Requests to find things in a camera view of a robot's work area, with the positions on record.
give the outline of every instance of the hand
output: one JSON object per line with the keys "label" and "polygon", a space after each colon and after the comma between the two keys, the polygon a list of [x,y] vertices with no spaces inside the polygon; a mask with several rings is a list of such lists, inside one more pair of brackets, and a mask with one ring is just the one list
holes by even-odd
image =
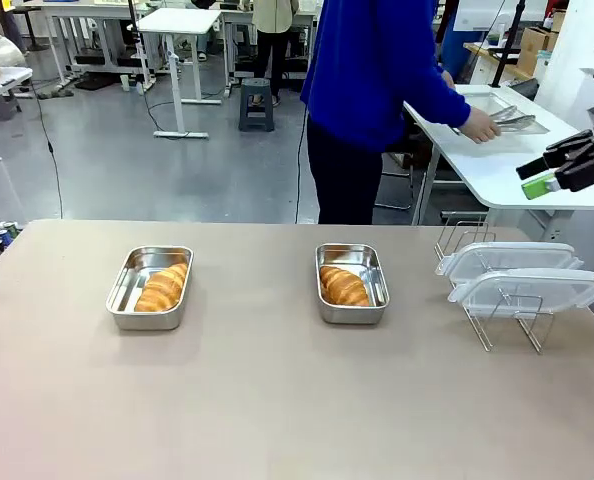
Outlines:
{"label": "hand", "polygon": [[470,117],[459,127],[459,131],[475,143],[486,143],[501,135],[501,129],[487,113],[470,107]]}
{"label": "hand", "polygon": [[451,90],[455,90],[455,81],[453,80],[453,76],[450,73],[448,73],[448,71],[444,70],[441,73],[441,78],[444,79],[444,82],[446,82],[448,88],[450,88]]}

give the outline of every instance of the monitor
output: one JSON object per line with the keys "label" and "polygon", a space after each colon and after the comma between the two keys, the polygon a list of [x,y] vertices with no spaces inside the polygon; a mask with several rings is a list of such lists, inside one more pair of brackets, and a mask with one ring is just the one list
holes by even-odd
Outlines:
{"label": "monitor", "polygon": [[[518,3],[519,0],[461,0],[455,19],[455,31],[487,32],[502,24],[509,29]],[[526,0],[522,22],[543,21],[547,7],[548,0]]]}

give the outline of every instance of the beige jacket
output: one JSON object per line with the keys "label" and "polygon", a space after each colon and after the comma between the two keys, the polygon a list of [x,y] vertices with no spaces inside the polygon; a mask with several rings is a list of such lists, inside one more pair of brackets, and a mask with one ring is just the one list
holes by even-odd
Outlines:
{"label": "beige jacket", "polygon": [[[253,24],[264,33],[283,33],[293,24],[293,12],[299,11],[299,0],[253,0]],[[242,0],[246,10],[250,0]]]}

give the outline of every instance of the metal dish rack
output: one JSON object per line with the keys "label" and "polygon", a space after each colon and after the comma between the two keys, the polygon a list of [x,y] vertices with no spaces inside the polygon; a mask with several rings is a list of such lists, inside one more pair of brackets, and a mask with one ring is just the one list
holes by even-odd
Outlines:
{"label": "metal dish rack", "polygon": [[[437,254],[437,258],[441,261],[445,256],[451,255],[459,251],[460,248],[471,243],[495,241],[497,241],[497,234],[489,230],[488,222],[483,219],[480,219],[479,221],[460,221],[453,225],[451,225],[449,219],[444,225],[441,235],[435,244],[435,253]],[[487,265],[483,259],[480,259],[480,261],[482,263],[482,273],[502,270]],[[450,281],[450,284],[455,287],[455,284],[452,281]],[[467,307],[464,307],[464,311],[466,312],[466,316],[468,317],[473,330],[475,330],[477,337],[479,337],[484,350],[490,352],[493,350],[494,344],[490,340],[488,332],[489,322],[497,317],[497,310],[502,305],[516,307],[517,310],[509,318],[517,321],[537,353],[541,355],[548,336],[550,335],[550,331],[552,330],[555,317],[553,313],[541,311],[543,303],[544,299],[541,296],[520,295],[517,291],[506,292],[499,288],[499,303],[497,303],[495,309],[486,318],[480,318]],[[542,323],[541,321],[538,322],[540,319],[545,319],[546,328],[545,332],[541,335],[541,338],[538,338],[535,332],[535,326],[538,323]]]}

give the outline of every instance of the green object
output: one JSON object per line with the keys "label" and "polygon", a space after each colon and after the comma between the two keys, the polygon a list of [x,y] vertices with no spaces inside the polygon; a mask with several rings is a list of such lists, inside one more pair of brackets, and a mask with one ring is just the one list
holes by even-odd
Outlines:
{"label": "green object", "polygon": [[536,198],[543,197],[544,195],[550,193],[546,182],[548,180],[552,180],[553,178],[555,178],[555,174],[549,173],[548,175],[544,175],[542,177],[536,178],[535,180],[524,183],[521,186],[521,189],[524,191],[524,195],[526,195],[528,200],[534,200]]}

